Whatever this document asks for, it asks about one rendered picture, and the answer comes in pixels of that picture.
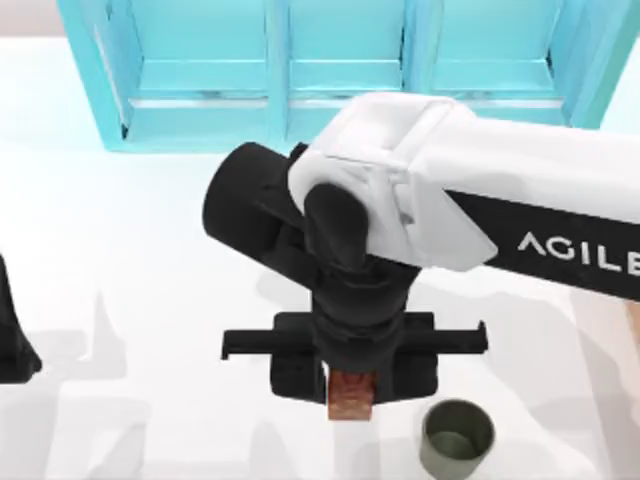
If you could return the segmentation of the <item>brown rectangular block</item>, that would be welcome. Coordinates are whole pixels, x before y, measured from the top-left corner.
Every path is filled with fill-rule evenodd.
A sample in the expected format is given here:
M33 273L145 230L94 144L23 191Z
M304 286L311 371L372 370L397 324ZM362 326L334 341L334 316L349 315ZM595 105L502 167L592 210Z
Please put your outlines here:
M351 373L331 369L327 411L330 421L371 420L376 391L373 373Z

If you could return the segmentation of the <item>light blue rack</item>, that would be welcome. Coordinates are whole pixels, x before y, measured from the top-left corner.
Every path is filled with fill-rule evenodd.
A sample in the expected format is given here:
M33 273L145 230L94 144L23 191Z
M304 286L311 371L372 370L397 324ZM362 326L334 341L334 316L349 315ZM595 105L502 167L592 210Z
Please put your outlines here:
M56 0L104 146L313 138L370 91L596 128L640 0Z

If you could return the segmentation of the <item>grey-green cup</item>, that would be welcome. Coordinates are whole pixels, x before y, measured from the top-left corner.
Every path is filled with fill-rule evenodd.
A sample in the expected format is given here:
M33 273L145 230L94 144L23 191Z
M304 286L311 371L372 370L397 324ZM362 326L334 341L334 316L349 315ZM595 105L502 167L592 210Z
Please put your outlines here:
M496 442L496 427L488 412L460 398L432 405L420 433L419 460L435 480L468 480Z

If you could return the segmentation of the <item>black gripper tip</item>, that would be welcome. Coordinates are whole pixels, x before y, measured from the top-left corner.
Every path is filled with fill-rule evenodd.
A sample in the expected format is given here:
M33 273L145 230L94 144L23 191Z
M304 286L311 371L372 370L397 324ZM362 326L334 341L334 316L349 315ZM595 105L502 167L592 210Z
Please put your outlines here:
M20 325L6 263L0 254L0 385L27 383L42 366L40 356Z

